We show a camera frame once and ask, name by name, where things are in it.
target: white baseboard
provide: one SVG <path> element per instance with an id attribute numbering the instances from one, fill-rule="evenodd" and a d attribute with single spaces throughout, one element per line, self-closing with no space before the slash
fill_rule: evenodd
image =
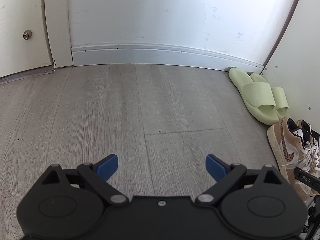
<path id="1" fill-rule="evenodd" d="M 104 44 L 71 48 L 73 65 L 161 64 L 260 73 L 263 65 L 201 49 L 157 44 Z"/>

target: brown and white sneaker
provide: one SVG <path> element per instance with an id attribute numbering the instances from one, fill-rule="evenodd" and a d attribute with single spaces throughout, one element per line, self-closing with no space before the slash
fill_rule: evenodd
<path id="1" fill-rule="evenodd" d="M 303 201 L 308 200 L 311 189 L 294 178 L 293 170 L 299 167 L 306 172 L 310 171 L 313 150 L 309 143 L 309 134 L 291 118 L 284 117 L 268 129 L 267 135 L 281 175 Z"/>
<path id="2" fill-rule="evenodd" d="M 319 140 L 320 135 L 319 133 L 315 132 L 311 129 L 311 125 L 304 120 L 298 120 L 297 125 L 302 129 L 305 130 L 309 134 L 309 142 L 311 144 L 311 148 L 313 149 L 312 153 L 312 162 L 310 168 L 310 174 L 319 178 L 320 176 L 320 154 L 319 154 Z M 311 197 L 318 195 L 318 192 L 314 189 L 311 189 Z"/>

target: blue pad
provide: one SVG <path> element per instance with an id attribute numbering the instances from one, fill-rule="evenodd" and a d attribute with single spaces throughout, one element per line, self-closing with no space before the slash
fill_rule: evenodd
<path id="1" fill-rule="evenodd" d="M 226 168 L 215 161 L 213 158 L 211 158 L 209 155 L 205 159 L 205 168 L 216 182 L 227 175 Z"/>
<path id="2" fill-rule="evenodd" d="M 114 155 L 97 167 L 96 174 L 107 181 L 118 169 L 118 156 Z"/>

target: triangular cutout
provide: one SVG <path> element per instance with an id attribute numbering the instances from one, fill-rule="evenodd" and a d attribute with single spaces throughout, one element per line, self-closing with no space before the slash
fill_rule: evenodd
<path id="1" fill-rule="evenodd" d="M 276 174 L 274 174 L 273 171 L 267 172 L 263 182 L 270 183 L 270 184 L 282 184 L 282 182 L 279 180 Z"/>
<path id="2" fill-rule="evenodd" d="M 44 179 L 42 184 L 54 184 L 59 183 L 60 179 L 56 171 L 51 171 L 48 176 Z"/>

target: slide sandal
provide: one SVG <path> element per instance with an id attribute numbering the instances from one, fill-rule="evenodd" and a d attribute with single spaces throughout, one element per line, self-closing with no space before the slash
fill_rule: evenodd
<path id="1" fill-rule="evenodd" d="M 263 76 L 260 76 L 259 74 L 253 73 L 250 75 L 250 77 L 254 82 L 268 83 L 267 80 L 265 80 L 265 78 Z M 271 90 L 272 90 L 273 98 L 276 102 L 275 111 L 279 119 L 290 116 L 288 111 L 289 105 L 287 102 L 287 98 L 285 97 L 283 88 L 271 87 Z"/>
<path id="2" fill-rule="evenodd" d="M 279 121 L 274 111 L 276 103 L 269 83 L 253 82 L 245 71 L 235 67 L 229 70 L 229 77 L 254 118 L 267 125 L 273 125 Z"/>

